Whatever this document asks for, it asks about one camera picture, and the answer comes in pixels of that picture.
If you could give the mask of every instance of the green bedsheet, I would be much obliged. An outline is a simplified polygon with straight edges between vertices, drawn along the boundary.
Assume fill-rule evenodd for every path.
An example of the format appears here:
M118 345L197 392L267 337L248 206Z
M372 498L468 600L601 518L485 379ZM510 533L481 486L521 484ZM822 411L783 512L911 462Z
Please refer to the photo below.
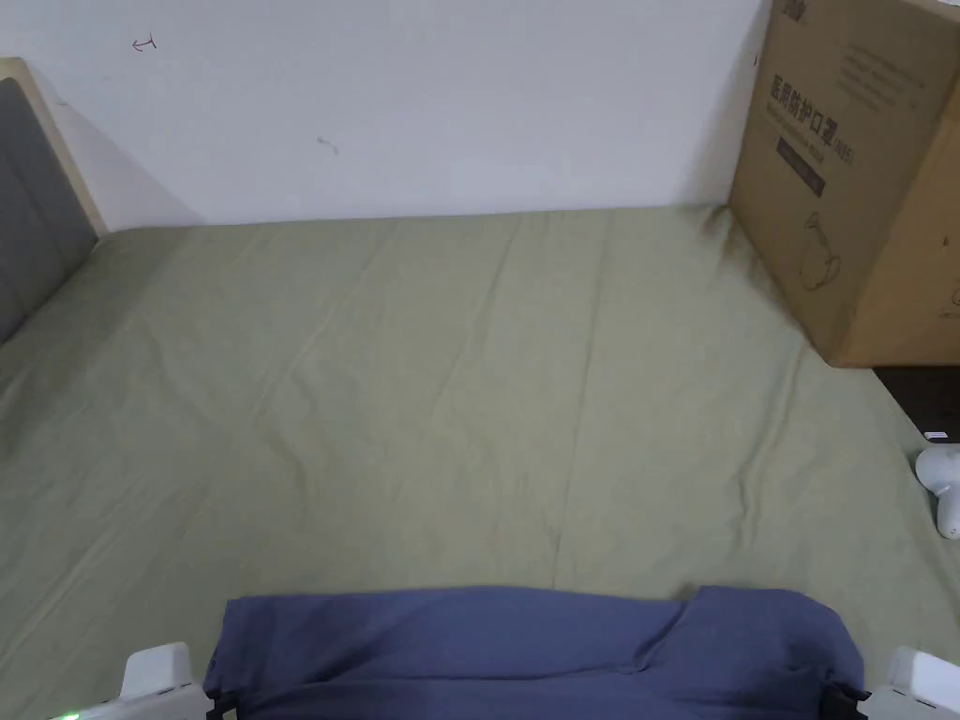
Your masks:
M116 233L0 348L0 716L251 593L794 588L960 661L922 445L723 208Z

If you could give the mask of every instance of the wrinkle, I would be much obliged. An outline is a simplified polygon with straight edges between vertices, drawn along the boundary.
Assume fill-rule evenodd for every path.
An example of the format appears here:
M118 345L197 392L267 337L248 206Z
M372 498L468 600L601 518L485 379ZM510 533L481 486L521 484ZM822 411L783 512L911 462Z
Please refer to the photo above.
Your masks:
M521 221L518 220L514 224L514 230L510 233L510 237L507 238L507 242L504 244L503 251L500 254L500 259L496 264L496 270L493 271L493 278L490 282L490 285L487 287L487 292L484 293L483 298L480 300L479 309L474 315L473 321L470 323L470 330L465 334L460 346L457 348L457 352L453 356L453 360L446 369L444 379L440 383L440 388L434 394L433 400L430 402L430 411L428 413L428 417L430 418L433 418L434 414L437 412L437 407L440 405L440 401L443 399L446 389L449 387L450 381L453 379L453 375L463 364L467 348L474 344L474 339L478 335L480 336L480 348L482 348L486 343L487 333L490 331L493 304L496 301L497 290L500 287L500 282L503 277L503 269L507 265L507 258L510 256L510 251L514 246L514 241L516 240L516 234L520 229L520 222Z
M300 348L293 354L293 357L290 358L286 366L284 366L283 372L280 374L280 376L274 380L274 382L267 383L266 387L264 387L263 394L253 407L252 420L258 420L263 416L265 408L273 399L274 395L276 395L277 389L290 376L290 373L293 372L294 368L300 363L306 353L309 352L310 349L312 349L312 347L314 347L320 341L321 337L323 337L327 328L330 326L333 318L335 318L350 304L350 301L353 300L353 297L363 284L364 278L367 276L367 272L370 270L373 262L377 257L380 256L380 254L388 245L393 243L393 240L394 236L391 235L386 240L380 242L376 250L374 250L370 257L367 258L367 261L364 263L363 268L361 268L360 273L357 274L356 279L353 281L353 286L350 288L347 296L336 306L327 310L324 318L317 325L316 329L314 329L314 331L303 340L303 342L300 344Z
M740 509L733 533L733 547L738 552L752 547L756 541L763 513L762 480L790 417L793 398L797 392L797 379L807 353L805 342L798 341L797 345L790 363L777 377L780 390L774 400L767 404L767 412L762 419L763 430L740 464L740 471L733 478Z
M573 450L570 453L570 467L566 474L566 484L564 487L564 500L560 509L560 523L557 529L557 537L554 545L553 571L550 577L550 587L557 586L557 570L560 566L560 551L562 549L564 538L564 525L566 524L566 511L570 503L570 488L573 485L573 472L576 469L577 445L580 442L580 427L584 417L584 406L587 403L587 383L589 381L590 367L593 364L593 343L596 340L597 317L600 314L600 299L603 295L604 278L607 274L607 265L610 255L610 243L613 235L613 220L607 222L606 230L603 234L603 243L600 248L600 260L597 263L597 277L593 285L593 297L590 299L590 323L587 332L587 352L584 360L584 368L580 373L580 392L577 398L577 417L573 422Z

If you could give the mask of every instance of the wall mark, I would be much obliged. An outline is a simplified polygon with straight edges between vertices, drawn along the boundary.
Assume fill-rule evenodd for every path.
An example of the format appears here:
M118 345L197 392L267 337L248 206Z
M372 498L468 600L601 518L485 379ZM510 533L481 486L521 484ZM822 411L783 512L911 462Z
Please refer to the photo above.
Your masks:
M338 148L336 145L334 145L334 144L333 144L332 142L330 142L329 140L323 139L323 138L320 137L319 135L317 135L317 144L318 144L318 145L325 145L326 147L328 147L330 150L333 151L333 154L334 154L334 155L336 155L337 157L340 156L340 148Z
M153 45L154 50L156 50L156 43L154 42L153 33L150 33L150 39L145 42L137 42L136 40L133 41L133 49L138 53L142 53L143 48L145 48L147 45Z

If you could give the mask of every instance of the white object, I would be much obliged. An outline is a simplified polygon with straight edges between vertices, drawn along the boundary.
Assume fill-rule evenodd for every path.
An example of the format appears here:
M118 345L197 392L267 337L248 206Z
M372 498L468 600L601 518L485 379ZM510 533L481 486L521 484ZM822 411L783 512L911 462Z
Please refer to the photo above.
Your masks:
M857 704L871 720L960 719L960 667L928 653L900 647L886 685Z
M960 667L946 660L913 648L898 648L888 682L922 702L960 713Z
M141 650L127 659L120 695L58 720L205 720L213 701L194 682L182 642Z
M917 458L917 479L937 496L937 530L960 538L960 445L929 447Z

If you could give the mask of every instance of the headboard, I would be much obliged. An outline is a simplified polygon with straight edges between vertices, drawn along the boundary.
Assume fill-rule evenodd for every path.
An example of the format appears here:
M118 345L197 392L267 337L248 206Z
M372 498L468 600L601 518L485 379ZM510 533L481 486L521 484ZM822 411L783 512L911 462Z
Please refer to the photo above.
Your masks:
M0 344L83 264L103 233L27 64L0 59Z

